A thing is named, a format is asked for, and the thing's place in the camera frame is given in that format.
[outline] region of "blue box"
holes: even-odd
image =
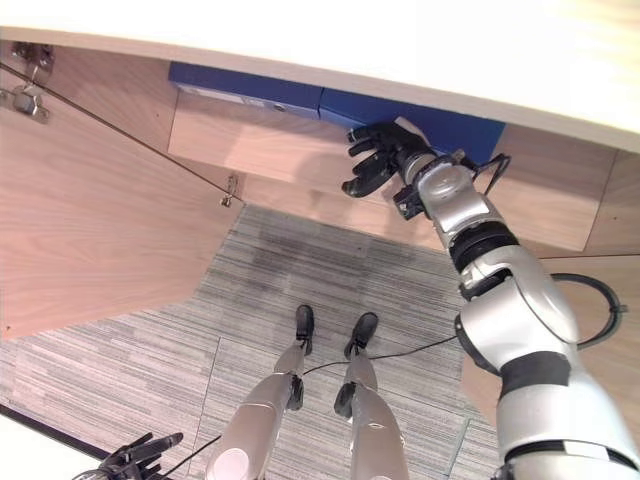
[[[171,63],[169,80],[188,93],[320,118],[322,87],[177,62]]]
[[[505,124],[437,108],[325,88],[320,99],[320,119],[348,128],[405,117],[416,125],[441,153],[462,148],[477,165],[487,163]]]
[[[384,98],[343,92],[276,78],[173,62],[169,80],[180,89],[347,128],[390,122],[402,116],[415,124],[439,152],[462,148],[476,164],[491,159],[505,127],[502,122]]]

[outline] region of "metal hinge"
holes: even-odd
[[[26,84],[13,90],[0,88],[0,106],[28,115],[39,123],[47,123],[51,112],[42,106],[43,86],[51,73],[55,56],[51,45],[15,42],[11,53],[25,60]]]
[[[227,193],[220,200],[220,205],[223,207],[231,207],[231,199],[235,196],[238,189],[238,176],[235,173],[229,175],[227,178]]]

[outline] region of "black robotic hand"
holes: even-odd
[[[374,153],[353,167],[354,179],[342,184],[350,197],[365,197],[389,180],[411,156],[432,150],[416,127],[404,118],[356,128],[347,134],[349,156],[373,150]]]
[[[153,434],[147,433],[129,445],[113,452],[96,470],[84,472],[74,480],[148,480],[160,471],[162,452],[178,445],[182,433],[174,433],[151,441]]]

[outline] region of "gray striped carpet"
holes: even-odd
[[[388,354],[451,336],[461,300],[442,254],[247,207],[192,299],[0,344],[0,402],[106,450],[182,431],[169,467],[270,373],[300,303],[316,314],[310,368],[342,359],[367,310],[381,319],[368,350]],[[497,466],[495,431],[459,392],[461,364],[456,342],[375,362],[414,479],[488,479]],[[305,377],[267,478],[349,478],[350,425],[333,413],[344,371]],[[202,479],[207,458],[172,477]]]

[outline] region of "white wall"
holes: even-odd
[[[0,478],[71,480],[100,461],[0,415]]]

